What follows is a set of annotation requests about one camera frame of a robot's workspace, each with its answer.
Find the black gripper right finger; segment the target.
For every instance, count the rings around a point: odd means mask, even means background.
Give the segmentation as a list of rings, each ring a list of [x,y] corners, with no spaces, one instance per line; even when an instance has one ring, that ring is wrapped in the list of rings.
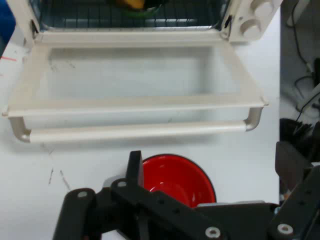
[[[270,240],[320,238],[320,166],[312,165],[294,146],[276,143],[275,171],[290,190],[289,197],[271,220]]]

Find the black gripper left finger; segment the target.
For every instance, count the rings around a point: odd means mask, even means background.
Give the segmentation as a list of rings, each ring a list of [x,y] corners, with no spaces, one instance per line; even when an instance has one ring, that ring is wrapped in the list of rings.
[[[55,240],[100,240],[116,230],[127,240],[225,240],[216,221],[163,192],[143,187],[140,151],[129,155],[124,178],[96,193],[70,191],[64,198],[53,234]]]

